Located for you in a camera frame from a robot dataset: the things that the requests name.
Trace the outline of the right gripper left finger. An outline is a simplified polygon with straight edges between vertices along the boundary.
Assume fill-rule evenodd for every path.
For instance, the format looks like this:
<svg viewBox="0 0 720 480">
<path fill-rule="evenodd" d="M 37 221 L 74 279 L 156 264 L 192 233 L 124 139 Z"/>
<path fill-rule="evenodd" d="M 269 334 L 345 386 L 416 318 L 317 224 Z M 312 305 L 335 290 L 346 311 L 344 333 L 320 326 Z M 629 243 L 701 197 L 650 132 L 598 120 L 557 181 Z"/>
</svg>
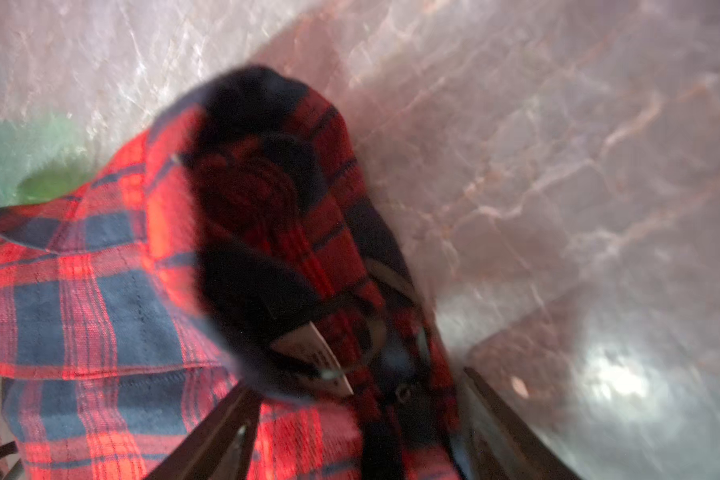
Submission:
<svg viewBox="0 0 720 480">
<path fill-rule="evenodd" d="M 244 479 L 256 440 L 262 397 L 236 385 L 162 461 L 149 479 Z"/>
</svg>

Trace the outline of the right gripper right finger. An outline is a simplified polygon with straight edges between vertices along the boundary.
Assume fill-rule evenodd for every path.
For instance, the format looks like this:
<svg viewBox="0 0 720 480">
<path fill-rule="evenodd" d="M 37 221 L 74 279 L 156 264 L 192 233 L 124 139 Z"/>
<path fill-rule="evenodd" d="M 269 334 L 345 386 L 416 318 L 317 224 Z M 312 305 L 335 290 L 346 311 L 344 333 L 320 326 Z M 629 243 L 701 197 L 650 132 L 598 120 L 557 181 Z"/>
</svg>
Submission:
<svg viewBox="0 0 720 480">
<path fill-rule="evenodd" d="M 468 452 L 477 479 L 576 479 L 478 372 L 463 374 Z"/>
</svg>

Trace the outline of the red plaid skirt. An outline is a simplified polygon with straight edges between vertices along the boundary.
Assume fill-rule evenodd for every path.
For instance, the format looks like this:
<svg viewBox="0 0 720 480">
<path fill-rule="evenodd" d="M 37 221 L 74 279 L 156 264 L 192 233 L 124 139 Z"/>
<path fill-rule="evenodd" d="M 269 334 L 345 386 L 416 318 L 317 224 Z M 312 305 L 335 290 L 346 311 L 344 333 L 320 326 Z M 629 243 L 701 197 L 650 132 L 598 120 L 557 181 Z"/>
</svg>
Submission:
<svg viewBox="0 0 720 480">
<path fill-rule="evenodd" d="M 264 66 L 90 182 L 0 208 L 2 414 L 30 479 L 146 479 L 238 384 L 244 479 L 463 479 L 455 384 L 345 122 Z"/>
</svg>

